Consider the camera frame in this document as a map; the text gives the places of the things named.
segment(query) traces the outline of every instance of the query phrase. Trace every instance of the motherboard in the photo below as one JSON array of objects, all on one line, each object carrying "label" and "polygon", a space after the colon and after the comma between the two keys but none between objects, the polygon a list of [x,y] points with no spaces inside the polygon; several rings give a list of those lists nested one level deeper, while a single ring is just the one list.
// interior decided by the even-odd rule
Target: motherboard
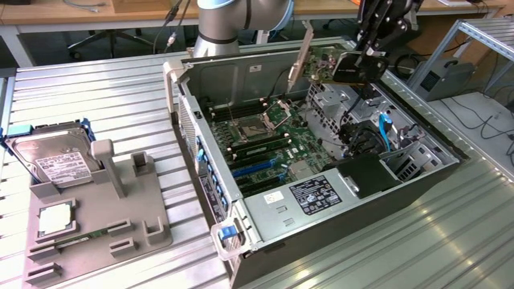
[{"label": "motherboard", "polygon": [[281,99],[263,106],[262,113],[246,116],[245,107],[233,108],[229,120],[210,123],[245,197],[319,173],[333,161],[307,127],[302,109]]}]

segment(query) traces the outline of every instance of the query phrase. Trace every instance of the office chair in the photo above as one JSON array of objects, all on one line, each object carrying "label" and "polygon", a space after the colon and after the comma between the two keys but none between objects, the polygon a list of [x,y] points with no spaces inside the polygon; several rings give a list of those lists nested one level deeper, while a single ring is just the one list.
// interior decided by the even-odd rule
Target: office chair
[{"label": "office chair", "polygon": [[107,30],[103,30],[103,32],[101,32],[101,33],[97,33],[95,30],[90,30],[88,31],[88,33],[90,33],[88,38],[86,38],[83,41],[80,41],[72,45],[68,45],[70,56],[75,59],[80,59],[82,55],[80,55],[80,52],[76,51],[76,49],[88,45],[90,43],[94,43],[95,41],[98,41],[103,38],[110,39],[111,58],[115,57],[114,45],[117,44],[117,37],[127,39],[127,40],[134,41],[137,43],[141,43],[141,44],[147,45],[150,47],[154,46],[153,42],[145,40],[143,38],[139,38],[139,36],[142,36],[142,29],[141,28],[137,28],[137,36],[133,36],[133,35],[125,33],[123,31],[126,31],[126,30],[127,29],[107,29]]}]

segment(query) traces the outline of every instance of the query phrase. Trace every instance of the black sticker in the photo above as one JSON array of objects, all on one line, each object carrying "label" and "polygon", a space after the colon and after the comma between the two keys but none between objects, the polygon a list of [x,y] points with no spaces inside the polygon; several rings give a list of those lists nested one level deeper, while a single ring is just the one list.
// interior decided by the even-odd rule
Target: black sticker
[{"label": "black sticker", "polygon": [[290,189],[307,215],[313,215],[342,202],[325,176],[293,185]]}]

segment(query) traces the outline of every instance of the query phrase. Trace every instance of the pcie slot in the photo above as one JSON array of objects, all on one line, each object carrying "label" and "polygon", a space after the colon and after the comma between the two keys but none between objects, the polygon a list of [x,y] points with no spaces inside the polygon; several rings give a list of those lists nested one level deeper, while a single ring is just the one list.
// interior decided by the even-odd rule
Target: pcie slot
[{"label": "pcie slot", "polygon": [[246,166],[251,166],[253,164],[261,163],[262,161],[266,161],[269,158],[265,155],[257,155],[255,157],[247,158],[245,160],[241,160],[233,164],[229,165],[229,168],[231,170],[239,169]]},{"label": "pcie slot", "polygon": [[246,167],[245,169],[237,170],[233,172],[233,176],[234,176],[234,178],[238,178],[241,176],[246,176],[251,173],[255,173],[261,170],[269,169],[270,167],[273,167],[275,165],[275,162],[277,162],[277,159],[274,158],[273,160],[269,160],[261,164],[257,164],[251,167]]}]

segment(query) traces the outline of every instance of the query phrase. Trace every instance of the hard drive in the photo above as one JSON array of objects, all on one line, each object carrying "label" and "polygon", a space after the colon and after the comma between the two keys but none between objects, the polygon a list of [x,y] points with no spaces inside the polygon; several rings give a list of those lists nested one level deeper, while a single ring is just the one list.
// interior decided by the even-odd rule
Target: hard drive
[{"label": "hard drive", "polygon": [[36,183],[66,188],[92,180],[102,164],[91,156],[92,134],[79,121],[58,125],[12,126],[4,140]]}]

